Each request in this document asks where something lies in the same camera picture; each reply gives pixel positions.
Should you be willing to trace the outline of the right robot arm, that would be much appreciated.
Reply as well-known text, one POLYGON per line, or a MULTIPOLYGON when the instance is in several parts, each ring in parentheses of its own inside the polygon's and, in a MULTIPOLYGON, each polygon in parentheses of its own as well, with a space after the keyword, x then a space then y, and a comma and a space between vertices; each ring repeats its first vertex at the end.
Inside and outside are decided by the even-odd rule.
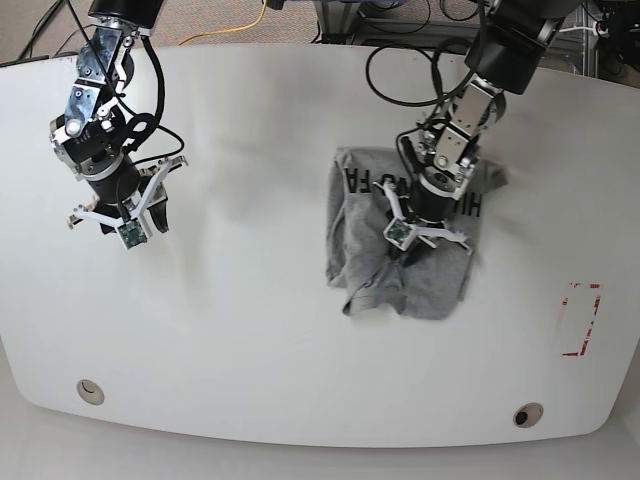
POLYGON ((69 227, 95 222, 127 249, 147 242, 154 231, 168 232, 164 181, 187 163, 179 149, 141 160, 131 157, 156 132, 176 135, 162 124, 166 82, 150 41, 162 7, 160 1, 91 4, 95 31, 77 56, 77 78, 65 110, 50 124, 54 153, 94 193, 90 204, 75 207, 69 227), (134 75, 131 49, 136 42, 142 43, 157 81, 151 113, 136 113, 124 102, 134 75))

